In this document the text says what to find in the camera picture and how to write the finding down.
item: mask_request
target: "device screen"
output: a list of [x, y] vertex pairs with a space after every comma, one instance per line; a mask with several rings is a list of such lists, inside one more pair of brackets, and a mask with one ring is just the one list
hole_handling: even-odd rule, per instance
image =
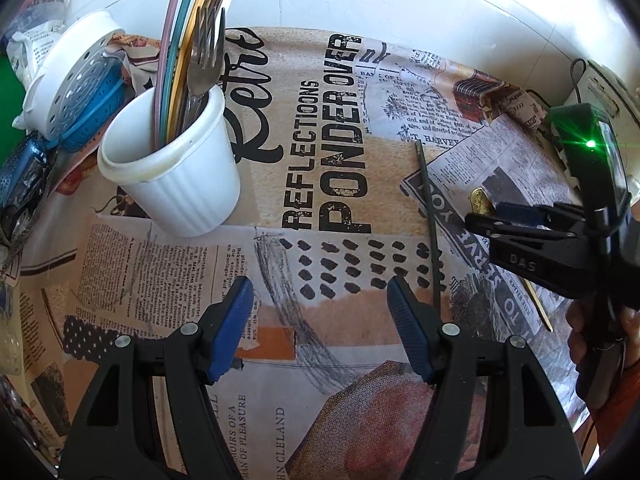
[[625, 167], [622, 165], [622, 158], [620, 157], [620, 150], [618, 150], [618, 144], [616, 137], [611, 129], [609, 123], [599, 121], [600, 131], [604, 138], [604, 145], [607, 150], [607, 158], [609, 159], [609, 169], [611, 170], [611, 178], [613, 184], [616, 187], [616, 203], [618, 209], [620, 204], [625, 200], [626, 190], [626, 176]]

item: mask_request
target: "blue gripper pad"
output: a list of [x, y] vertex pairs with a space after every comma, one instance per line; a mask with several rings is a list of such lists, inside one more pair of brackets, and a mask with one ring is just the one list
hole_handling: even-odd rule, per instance
[[536, 227], [545, 223], [545, 214], [536, 207], [500, 202], [495, 207], [495, 216], [501, 220]]
[[211, 343], [211, 364], [207, 375], [211, 381], [217, 381], [231, 368], [242, 331], [254, 306], [254, 284], [245, 278], [238, 293], [231, 300], [225, 319], [216, 338]]
[[386, 306], [394, 319], [411, 368], [424, 382], [431, 383], [434, 370], [430, 361], [429, 340], [415, 317], [409, 304], [410, 299], [406, 297], [397, 280], [397, 277], [391, 279], [386, 286]]

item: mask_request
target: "human hand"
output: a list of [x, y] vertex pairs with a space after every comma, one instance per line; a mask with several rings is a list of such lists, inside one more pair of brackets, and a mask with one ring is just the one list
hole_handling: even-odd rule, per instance
[[[572, 328], [569, 335], [569, 356], [575, 365], [580, 364], [587, 353], [587, 343], [582, 336], [585, 323], [593, 313], [593, 297], [574, 301], [566, 311], [566, 320]], [[624, 306], [620, 312], [620, 323], [628, 336], [625, 368], [640, 360], [640, 311]]]

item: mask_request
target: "fork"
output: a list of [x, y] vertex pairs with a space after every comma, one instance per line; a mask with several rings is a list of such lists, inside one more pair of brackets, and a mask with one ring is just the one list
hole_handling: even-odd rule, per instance
[[191, 58], [187, 68], [187, 88], [189, 90], [184, 110], [181, 131], [187, 129], [196, 119], [202, 104], [202, 97], [218, 82], [222, 73], [225, 53], [225, 9], [220, 9], [218, 41], [216, 42], [215, 6], [196, 9], [196, 28], [191, 43]]

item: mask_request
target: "white wall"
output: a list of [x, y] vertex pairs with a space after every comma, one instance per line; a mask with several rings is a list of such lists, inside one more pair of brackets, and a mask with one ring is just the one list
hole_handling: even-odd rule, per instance
[[[107, 8], [128, 31], [161, 35], [168, 0], [71, 0], [74, 21]], [[570, 59], [640, 86], [640, 54], [607, 0], [233, 0], [228, 26], [322, 28], [428, 50], [540, 92], [568, 96]]]

